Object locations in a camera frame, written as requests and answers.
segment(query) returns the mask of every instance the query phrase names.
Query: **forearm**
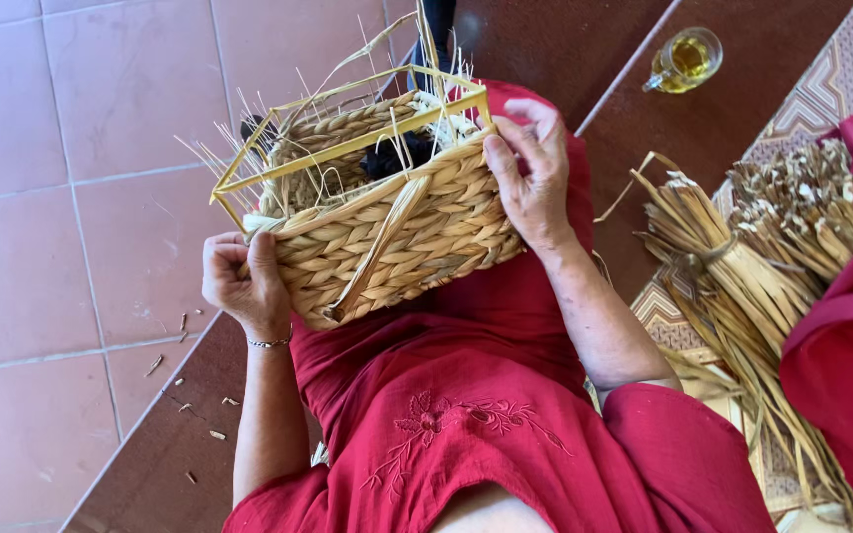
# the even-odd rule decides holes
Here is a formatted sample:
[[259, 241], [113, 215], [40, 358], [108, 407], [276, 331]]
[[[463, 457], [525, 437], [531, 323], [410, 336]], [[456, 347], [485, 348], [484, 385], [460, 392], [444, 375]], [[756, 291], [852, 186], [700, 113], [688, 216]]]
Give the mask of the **forearm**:
[[601, 402], [627, 383], [681, 390], [643, 324], [605, 282], [574, 234], [539, 251], [581, 364]]
[[288, 346], [250, 346], [246, 368], [233, 506], [264, 483], [310, 466], [308, 428]]

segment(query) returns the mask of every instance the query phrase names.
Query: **woman's left hand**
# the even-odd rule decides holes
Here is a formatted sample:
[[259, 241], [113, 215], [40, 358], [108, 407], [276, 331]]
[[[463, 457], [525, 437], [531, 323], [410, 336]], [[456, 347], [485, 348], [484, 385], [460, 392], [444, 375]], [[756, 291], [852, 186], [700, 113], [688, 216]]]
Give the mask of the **woman's left hand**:
[[[248, 262], [250, 277], [240, 279]], [[238, 231], [209, 237], [203, 246], [203, 297], [223, 309], [255, 341], [286, 339], [291, 327], [291, 301], [278, 275], [275, 236], [258, 233], [246, 248]]]

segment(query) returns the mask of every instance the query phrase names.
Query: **tile floor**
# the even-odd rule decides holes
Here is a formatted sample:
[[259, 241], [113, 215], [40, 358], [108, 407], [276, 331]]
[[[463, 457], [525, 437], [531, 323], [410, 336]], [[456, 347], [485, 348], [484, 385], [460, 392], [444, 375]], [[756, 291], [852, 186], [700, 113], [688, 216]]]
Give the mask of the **tile floor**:
[[0, 532], [61, 527], [214, 315], [199, 256], [233, 226], [173, 135], [228, 156], [237, 87], [296, 100], [412, 4], [0, 0]]

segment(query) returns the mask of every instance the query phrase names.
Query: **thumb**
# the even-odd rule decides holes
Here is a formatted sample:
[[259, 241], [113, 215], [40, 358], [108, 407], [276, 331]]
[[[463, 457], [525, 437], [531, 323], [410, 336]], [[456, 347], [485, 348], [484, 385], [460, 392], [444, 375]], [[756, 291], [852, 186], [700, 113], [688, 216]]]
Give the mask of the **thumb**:
[[490, 135], [482, 141], [482, 154], [486, 164], [492, 171], [501, 190], [512, 190], [518, 187], [522, 176], [518, 173], [515, 154], [498, 135]]
[[262, 282], [278, 276], [278, 261], [275, 257], [275, 235], [260, 231], [252, 238], [248, 251], [249, 270], [252, 280]]

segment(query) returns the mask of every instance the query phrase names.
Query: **red sleeve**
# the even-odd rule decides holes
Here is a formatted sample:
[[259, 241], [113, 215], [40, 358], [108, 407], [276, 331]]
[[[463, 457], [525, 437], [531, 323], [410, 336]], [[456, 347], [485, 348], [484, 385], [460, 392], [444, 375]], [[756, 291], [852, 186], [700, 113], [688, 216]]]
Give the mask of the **red sleeve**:
[[328, 514], [328, 467], [280, 477], [262, 485], [232, 509], [223, 533], [321, 531]]
[[679, 391], [631, 383], [611, 392], [605, 424], [670, 530], [775, 531], [742, 434]]

